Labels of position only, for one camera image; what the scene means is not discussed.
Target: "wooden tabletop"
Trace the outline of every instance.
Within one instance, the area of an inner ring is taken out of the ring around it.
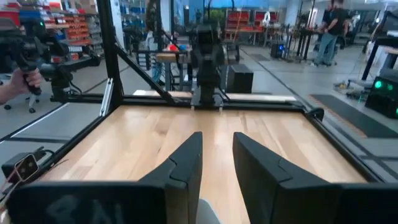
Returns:
[[[195,131],[203,132],[200,197],[222,223],[249,223],[234,169],[236,131],[327,181],[364,182],[300,113],[145,106],[120,106],[41,180],[139,180]]]
[[[184,97],[191,98],[190,92],[184,91],[169,91],[173,97]],[[159,96],[154,90],[136,90],[133,93],[134,96]],[[244,93],[227,93],[226,94],[232,100],[253,100],[253,101],[264,101],[264,102],[286,102],[286,101],[297,101],[294,96],[281,96],[281,95],[260,95],[260,94],[244,94]]]
[[[157,53],[156,60],[158,62],[169,62],[174,63],[176,62],[175,54],[174,53]],[[180,54],[180,63],[190,63],[191,55],[188,54]],[[229,55],[229,58],[225,58],[225,64],[234,64],[236,63],[235,55]]]

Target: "person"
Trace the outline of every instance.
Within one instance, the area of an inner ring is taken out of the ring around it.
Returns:
[[[42,76],[38,69],[28,72],[26,81],[24,79],[24,74],[23,71],[17,68],[12,73],[10,82],[0,86],[0,105],[7,103],[7,101],[15,98],[17,95],[28,93],[28,85],[35,87],[40,86]]]
[[[323,32],[323,35],[318,55],[312,63],[313,66],[317,67],[321,63],[331,65],[332,63],[337,38],[346,32],[346,18],[348,13],[343,9],[343,3],[344,0],[335,0],[335,2],[332,2],[333,7],[330,7],[330,16],[324,16],[323,24],[319,28],[319,31]]]

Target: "wire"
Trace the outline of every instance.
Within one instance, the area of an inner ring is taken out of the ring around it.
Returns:
[[[7,177],[7,179],[4,181],[3,185],[1,186],[1,190],[0,192],[3,194],[4,193],[4,189],[6,188],[7,183],[11,180],[12,176],[15,175],[15,173],[18,171],[18,169],[20,168],[20,166],[22,165],[22,163],[24,163],[25,158],[23,158],[19,164],[14,168],[14,170],[11,172],[11,174]]]
[[[8,193],[6,194],[6,196],[1,200],[0,202],[0,213],[3,213],[6,211],[6,203],[11,195],[11,193],[15,190],[15,188],[17,188],[18,184],[20,184],[21,181],[18,181],[16,184],[14,184],[14,186],[12,186],[11,190],[8,191]]]

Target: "red storage bin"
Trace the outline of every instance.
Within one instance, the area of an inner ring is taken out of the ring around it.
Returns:
[[[2,9],[2,10],[0,10],[0,18],[9,18],[18,27],[21,25],[21,22],[19,21],[19,11],[18,10]]]

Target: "green light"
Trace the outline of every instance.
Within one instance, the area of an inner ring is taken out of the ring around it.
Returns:
[[[375,88],[381,88],[381,85],[382,85],[382,83],[381,83],[380,81],[377,81],[377,82],[374,84],[374,87],[375,87]]]

